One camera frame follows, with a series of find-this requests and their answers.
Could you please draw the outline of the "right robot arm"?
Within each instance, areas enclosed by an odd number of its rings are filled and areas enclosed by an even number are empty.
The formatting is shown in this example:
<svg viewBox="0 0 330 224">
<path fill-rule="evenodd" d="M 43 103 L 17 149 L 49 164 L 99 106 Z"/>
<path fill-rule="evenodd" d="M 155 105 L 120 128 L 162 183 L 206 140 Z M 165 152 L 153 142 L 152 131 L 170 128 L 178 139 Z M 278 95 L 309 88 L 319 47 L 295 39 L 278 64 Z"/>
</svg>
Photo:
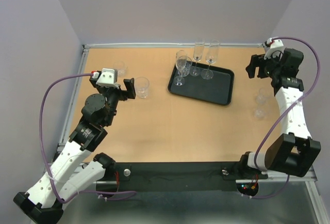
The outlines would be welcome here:
<svg viewBox="0 0 330 224">
<path fill-rule="evenodd" d="M 249 78 L 271 78 L 278 103 L 281 135 L 265 153 L 246 152 L 237 165 L 240 176 L 248 178 L 259 171 L 277 171 L 304 177 L 321 151 L 307 128 L 302 96 L 304 85 L 297 78 L 304 54 L 295 49 L 274 50 L 270 54 L 252 55 L 246 67 Z"/>
</svg>

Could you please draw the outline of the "faceted tumbler glass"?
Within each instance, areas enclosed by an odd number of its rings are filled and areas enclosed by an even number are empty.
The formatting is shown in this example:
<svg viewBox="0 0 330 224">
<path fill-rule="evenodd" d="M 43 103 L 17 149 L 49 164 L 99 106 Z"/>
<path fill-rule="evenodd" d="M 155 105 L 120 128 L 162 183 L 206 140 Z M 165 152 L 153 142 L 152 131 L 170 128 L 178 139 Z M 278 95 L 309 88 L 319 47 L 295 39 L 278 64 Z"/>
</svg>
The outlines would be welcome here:
<svg viewBox="0 0 330 224">
<path fill-rule="evenodd" d="M 192 66 L 192 60 L 190 57 L 186 58 L 186 65 L 185 68 L 183 70 L 182 76 L 186 77 L 190 74 L 190 70 L 191 70 L 191 66 Z"/>
</svg>

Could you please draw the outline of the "etched stemmed glass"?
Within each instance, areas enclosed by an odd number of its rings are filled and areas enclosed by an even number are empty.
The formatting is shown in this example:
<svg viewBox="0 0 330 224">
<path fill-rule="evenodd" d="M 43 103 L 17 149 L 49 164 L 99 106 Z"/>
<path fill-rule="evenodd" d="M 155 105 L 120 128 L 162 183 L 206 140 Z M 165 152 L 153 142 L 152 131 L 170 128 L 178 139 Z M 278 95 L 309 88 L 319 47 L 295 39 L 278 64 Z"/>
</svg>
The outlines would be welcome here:
<svg viewBox="0 0 330 224">
<path fill-rule="evenodd" d="M 205 47 L 204 40 L 198 40 L 194 45 L 194 52 L 193 52 L 193 61 L 194 65 L 190 70 L 191 76 L 198 76 L 200 74 L 200 69 L 197 67 L 197 63 L 202 59 L 203 51 Z"/>
</svg>

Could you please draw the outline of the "tall champagne flute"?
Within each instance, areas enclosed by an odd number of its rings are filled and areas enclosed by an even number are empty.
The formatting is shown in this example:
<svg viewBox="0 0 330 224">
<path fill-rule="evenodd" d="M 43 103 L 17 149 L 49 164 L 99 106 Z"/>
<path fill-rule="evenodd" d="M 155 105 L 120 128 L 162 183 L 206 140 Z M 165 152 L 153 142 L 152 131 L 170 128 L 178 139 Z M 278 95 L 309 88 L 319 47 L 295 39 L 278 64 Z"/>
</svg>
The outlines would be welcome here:
<svg viewBox="0 0 330 224">
<path fill-rule="evenodd" d="M 203 79 L 209 80 L 213 78 L 213 72 L 211 71 L 210 66 L 217 62 L 219 48 L 220 42 L 218 40 L 212 40 L 209 45 L 208 52 L 206 54 L 206 61 L 208 63 L 208 66 L 201 72 L 201 77 Z"/>
</svg>

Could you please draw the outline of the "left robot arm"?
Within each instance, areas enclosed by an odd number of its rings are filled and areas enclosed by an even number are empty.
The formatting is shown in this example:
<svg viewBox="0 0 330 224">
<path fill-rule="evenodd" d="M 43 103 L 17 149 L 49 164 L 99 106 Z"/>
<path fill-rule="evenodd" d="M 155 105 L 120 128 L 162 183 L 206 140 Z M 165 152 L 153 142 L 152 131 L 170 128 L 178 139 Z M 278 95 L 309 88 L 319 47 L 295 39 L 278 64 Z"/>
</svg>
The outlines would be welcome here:
<svg viewBox="0 0 330 224">
<path fill-rule="evenodd" d="M 85 100 L 82 117 L 63 150 L 46 166 L 45 174 L 33 187 L 17 193 L 13 199 L 34 223 L 57 223 L 63 215 L 63 205 L 86 192 L 93 182 L 118 176 L 115 160 L 105 153 L 97 154 L 78 174 L 74 171 L 106 137 L 105 128 L 112 124 L 118 102 L 136 97 L 134 78 L 123 82 L 126 90 L 90 76 L 90 83 L 98 92 Z"/>
</svg>

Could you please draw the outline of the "clear wine glass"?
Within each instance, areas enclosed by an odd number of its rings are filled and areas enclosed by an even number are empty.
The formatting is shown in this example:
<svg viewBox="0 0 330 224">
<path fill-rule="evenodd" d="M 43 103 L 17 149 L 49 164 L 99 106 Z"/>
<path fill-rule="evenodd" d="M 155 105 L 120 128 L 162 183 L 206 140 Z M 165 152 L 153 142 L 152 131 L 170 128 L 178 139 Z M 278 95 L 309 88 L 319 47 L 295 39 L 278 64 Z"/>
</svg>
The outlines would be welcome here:
<svg viewBox="0 0 330 224">
<path fill-rule="evenodd" d="M 175 66 L 178 71 L 178 76 L 175 77 L 175 85 L 182 86 L 184 84 L 184 79 L 182 76 L 183 70 L 186 67 L 187 63 L 187 53 L 183 50 L 180 50 L 176 53 L 176 62 Z"/>
</svg>

